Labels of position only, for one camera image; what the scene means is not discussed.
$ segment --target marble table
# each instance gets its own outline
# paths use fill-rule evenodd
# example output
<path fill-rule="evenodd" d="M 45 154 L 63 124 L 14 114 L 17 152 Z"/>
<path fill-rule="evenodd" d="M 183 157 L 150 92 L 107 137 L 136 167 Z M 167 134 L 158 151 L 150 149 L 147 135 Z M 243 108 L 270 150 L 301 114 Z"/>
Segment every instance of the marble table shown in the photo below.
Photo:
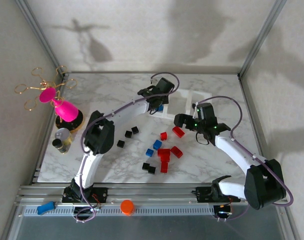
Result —
<path fill-rule="evenodd" d="M 99 110 L 107 113 L 129 101 L 140 89 L 150 85 L 149 73 L 72 73 L 69 78 L 78 80 L 73 89 L 65 89 L 64 97 L 77 106 L 86 116 L 86 122 L 76 135 L 67 154 L 60 154 L 51 142 L 56 127 L 53 127 L 49 144 L 42 162 L 38 182 L 67 183 L 77 173 L 83 153 L 80 147 L 80 135 L 87 125 L 90 114 Z M 175 78 L 163 75 L 176 84 Z M 236 99 L 243 109 L 243 121 L 235 131 L 235 137 L 253 153 L 258 153 L 251 122 L 236 75 L 179 74 L 182 89 L 211 93 L 212 96 L 225 95 Z M 231 128 L 239 119 L 235 104 L 226 99 L 213 100 L 215 114 L 219 123 L 226 123 Z M 126 130 L 137 126 L 139 134 L 125 138 Z M 209 183 L 223 175 L 244 178 L 241 169 L 218 148 L 198 144 L 195 133 L 188 130 L 183 138 L 178 138 L 172 131 L 173 121 L 142 114 L 122 125 L 115 132 L 112 149 L 102 158 L 95 175 L 97 183 Z M 163 147 L 178 146 L 184 153 L 180 159 L 171 156 L 168 173 L 160 172 L 160 160 L 157 154 L 145 155 L 147 148 L 152 148 L 161 132 L 168 133 L 168 140 Z M 116 146 L 118 140 L 125 141 L 125 147 Z M 142 164 L 148 162 L 156 167 L 155 175 L 142 170 Z"/>

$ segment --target red cube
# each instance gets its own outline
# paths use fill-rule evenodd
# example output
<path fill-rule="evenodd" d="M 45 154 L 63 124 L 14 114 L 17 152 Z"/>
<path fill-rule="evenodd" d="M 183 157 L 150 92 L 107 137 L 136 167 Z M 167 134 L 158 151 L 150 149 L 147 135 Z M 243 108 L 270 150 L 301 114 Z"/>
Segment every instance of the red cube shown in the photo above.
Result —
<path fill-rule="evenodd" d="M 169 163 L 170 162 L 170 155 L 161 155 L 161 162 Z"/>
<path fill-rule="evenodd" d="M 177 146 L 174 146 L 171 148 L 171 152 L 177 156 L 178 158 L 182 157 L 183 156 L 183 153 L 182 151 L 177 147 Z"/>
<path fill-rule="evenodd" d="M 161 133 L 161 140 L 162 141 L 167 140 L 167 133 L 166 132 Z"/>
<path fill-rule="evenodd" d="M 176 135 L 178 135 L 179 138 L 183 137 L 185 132 L 183 132 L 182 129 L 180 129 L 178 126 L 175 126 L 173 128 L 173 132 L 175 132 Z"/>
<path fill-rule="evenodd" d="M 161 173 L 166 174 L 167 173 L 167 169 L 168 169 L 168 163 L 163 161 L 162 165 L 161 165 Z"/>
<path fill-rule="evenodd" d="M 171 151 L 169 148 L 160 148 L 159 150 L 157 150 L 157 155 L 159 157 L 163 156 L 163 155 L 171 155 Z"/>

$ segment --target blue cube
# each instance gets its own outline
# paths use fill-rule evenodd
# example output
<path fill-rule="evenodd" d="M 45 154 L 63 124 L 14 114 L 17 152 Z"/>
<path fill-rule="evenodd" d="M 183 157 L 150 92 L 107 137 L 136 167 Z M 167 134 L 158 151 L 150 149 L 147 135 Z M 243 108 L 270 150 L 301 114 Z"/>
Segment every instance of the blue cube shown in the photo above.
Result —
<path fill-rule="evenodd" d="M 164 110 L 164 105 L 159 106 L 157 109 L 158 112 L 162 112 L 163 110 Z"/>
<path fill-rule="evenodd" d="M 151 150 L 151 149 L 147 149 L 147 151 L 146 151 L 146 156 L 149 156 L 149 157 L 151 157 L 151 156 L 153 156 L 153 153 L 154 153 L 154 150 Z"/>
<path fill-rule="evenodd" d="M 161 148 L 162 146 L 162 142 L 160 140 L 156 140 L 155 143 L 153 144 L 153 148 L 155 150 L 158 150 L 159 148 Z"/>

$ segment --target small jar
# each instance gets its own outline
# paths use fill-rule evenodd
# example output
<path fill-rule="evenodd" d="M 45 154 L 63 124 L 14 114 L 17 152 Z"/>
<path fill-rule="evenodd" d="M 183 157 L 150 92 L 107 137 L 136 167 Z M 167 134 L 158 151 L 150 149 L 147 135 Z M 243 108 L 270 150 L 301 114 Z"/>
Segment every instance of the small jar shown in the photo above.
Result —
<path fill-rule="evenodd" d="M 57 148 L 60 153 L 64 154 L 67 152 L 66 146 L 63 144 L 63 142 L 60 139 L 55 139 L 52 142 L 53 146 Z"/>

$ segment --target blue object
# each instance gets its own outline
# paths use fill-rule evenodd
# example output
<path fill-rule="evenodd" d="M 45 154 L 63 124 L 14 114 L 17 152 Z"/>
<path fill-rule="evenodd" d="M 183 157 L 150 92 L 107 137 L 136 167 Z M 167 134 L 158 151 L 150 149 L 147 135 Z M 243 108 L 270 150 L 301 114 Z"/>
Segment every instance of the blue object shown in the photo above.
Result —
<path fill-rule="evenodd" d="M 42 215 L 48 211 L 55 209 L 55 203 L 53 201 L 50 201 L 47 204 L 41 205 L 37 207 L 37 214 Z"/>
<path fill-rule="evenodd" d="M 158 150 L 162 146 L 162 142 L 160 140 L 156 140 L 155 143 L 153 144 L 153 148 L 155 150 Z"/>
<path fill-rule="evenodd" d="M 157 111 L 158 111 L 158 112 L 162 112 L 163 109 L 164 109 L 164 105 L 161 105 L 161 106 L 158 107 L 158 110 L 157 110 Z"/>
<path fill-rule="evenodd" d="M 154 153 L 154 150 L 151 150 L 149 148 L 146 151 L 146 155 L 149 156 L 149 157 L 153 156 L 153 153 Z"/>

